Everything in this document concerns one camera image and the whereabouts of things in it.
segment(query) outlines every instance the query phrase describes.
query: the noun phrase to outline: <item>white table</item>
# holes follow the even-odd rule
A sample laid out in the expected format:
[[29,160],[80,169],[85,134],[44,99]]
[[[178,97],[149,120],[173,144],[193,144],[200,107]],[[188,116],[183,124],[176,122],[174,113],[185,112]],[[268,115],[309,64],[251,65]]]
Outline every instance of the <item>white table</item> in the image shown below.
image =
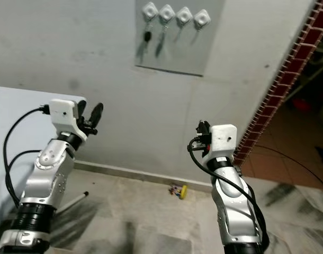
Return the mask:
[[[0,87],[0,223],[14,207],[5,186],[3,142],[12,124],[24,113],[53,98],[70,99],[79,102],[82,97],[36,92]],[[56,137],[50,116],[35,112],[26,117],[13,131],[7,144],[8,162],[25,150],[41,150],[50,139]],[[24,190],[26,179],[33,169],[36,153],[21,156],[11,169],[13,187],[19,196]]]

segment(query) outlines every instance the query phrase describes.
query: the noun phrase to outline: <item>gray panel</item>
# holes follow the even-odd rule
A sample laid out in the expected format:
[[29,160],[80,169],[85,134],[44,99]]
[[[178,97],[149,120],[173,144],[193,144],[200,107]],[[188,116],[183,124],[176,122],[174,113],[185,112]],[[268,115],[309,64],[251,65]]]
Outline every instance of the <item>gray panel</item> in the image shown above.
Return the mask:
[[168,24],[164,43],[161,43],[163,25],[159,17],[156,17],[150,23],[149,31],[152,33],[152,37],[146,46],[143,40],[146,21],[142,8],[149,3],[149,0],[136,0],[135,64],[153,69],[202,76],[225,0],[155,0],[151,2],[156,5],[158,10],[169,4],[175,13],[186,6],[193,16],[205,9],[210,15],[211,23],[201,31],[197,31],[193,21],[180,29],[174,17]]

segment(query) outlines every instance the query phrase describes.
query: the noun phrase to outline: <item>red brick border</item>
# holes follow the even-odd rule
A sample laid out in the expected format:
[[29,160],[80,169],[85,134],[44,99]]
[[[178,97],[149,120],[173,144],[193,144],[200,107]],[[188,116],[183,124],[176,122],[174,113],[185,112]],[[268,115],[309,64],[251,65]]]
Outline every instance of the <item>red brick border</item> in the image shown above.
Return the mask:
[[249,155],[323,37],[323,0],[316,2],[239,143],[235,152],[235,164],[237,165],[241,165]]

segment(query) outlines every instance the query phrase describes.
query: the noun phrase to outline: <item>white wall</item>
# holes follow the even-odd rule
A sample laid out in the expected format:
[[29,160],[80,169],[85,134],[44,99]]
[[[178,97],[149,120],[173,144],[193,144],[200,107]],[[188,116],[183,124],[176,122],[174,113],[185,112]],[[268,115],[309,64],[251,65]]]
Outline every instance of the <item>white wall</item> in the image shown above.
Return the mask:
[[133,0],[0,0],[0,86],[104,102],[79,160],[208,180],[186,152],[198,120],[241,138],[312,2],[226,0],[199,78],[133,66]]

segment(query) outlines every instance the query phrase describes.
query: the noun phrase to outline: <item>yellow object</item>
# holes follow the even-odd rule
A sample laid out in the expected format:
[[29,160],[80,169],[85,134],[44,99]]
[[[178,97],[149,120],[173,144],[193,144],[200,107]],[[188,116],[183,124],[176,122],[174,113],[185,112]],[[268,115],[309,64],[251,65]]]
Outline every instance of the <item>yellow object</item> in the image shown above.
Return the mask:
[[186,197],[186,193],[187,193],[187,186],[186,185],[183,185],[180,199],[184,199]]

